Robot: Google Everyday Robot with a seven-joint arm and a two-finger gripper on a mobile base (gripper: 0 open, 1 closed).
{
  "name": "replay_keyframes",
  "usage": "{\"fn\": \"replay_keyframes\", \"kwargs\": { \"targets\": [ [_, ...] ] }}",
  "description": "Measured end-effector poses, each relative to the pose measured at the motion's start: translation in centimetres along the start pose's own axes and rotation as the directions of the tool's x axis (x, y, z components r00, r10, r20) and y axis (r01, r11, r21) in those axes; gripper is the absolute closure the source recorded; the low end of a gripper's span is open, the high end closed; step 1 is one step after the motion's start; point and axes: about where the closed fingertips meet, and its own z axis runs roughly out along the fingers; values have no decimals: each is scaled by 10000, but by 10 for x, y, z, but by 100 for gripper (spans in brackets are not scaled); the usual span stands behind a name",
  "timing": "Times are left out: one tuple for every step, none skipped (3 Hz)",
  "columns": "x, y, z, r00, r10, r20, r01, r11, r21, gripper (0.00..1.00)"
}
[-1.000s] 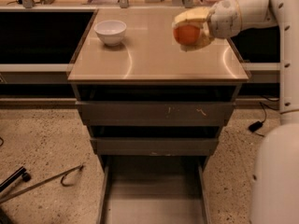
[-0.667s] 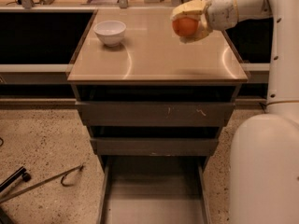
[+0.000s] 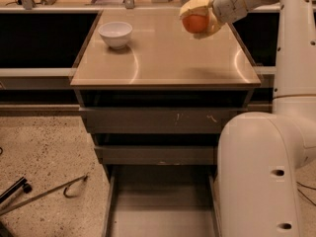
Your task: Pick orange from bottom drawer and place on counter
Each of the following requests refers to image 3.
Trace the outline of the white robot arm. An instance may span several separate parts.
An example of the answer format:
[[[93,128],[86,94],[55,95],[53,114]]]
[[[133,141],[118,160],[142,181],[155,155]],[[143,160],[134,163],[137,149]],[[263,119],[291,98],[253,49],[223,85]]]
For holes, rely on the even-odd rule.
[[[279,4],[271,113],[244,113],[222,130],[222,237],[303,237],[296,169],[316,155],[316,44],[312,0],[190,0],[188,32],[207,38],[265,4]]]

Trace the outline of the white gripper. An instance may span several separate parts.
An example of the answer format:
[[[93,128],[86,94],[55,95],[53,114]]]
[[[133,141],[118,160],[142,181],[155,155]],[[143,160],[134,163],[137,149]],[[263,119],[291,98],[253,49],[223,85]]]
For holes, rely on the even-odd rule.
[[[215,15],[209,14],[208,26],[201,33],[194,34],[195,39],[211,37],[222,28],[223,23],[234,23],[248,14],[244,0],[190,0],[181,7],[179,18],[207,16],[211,6]]]

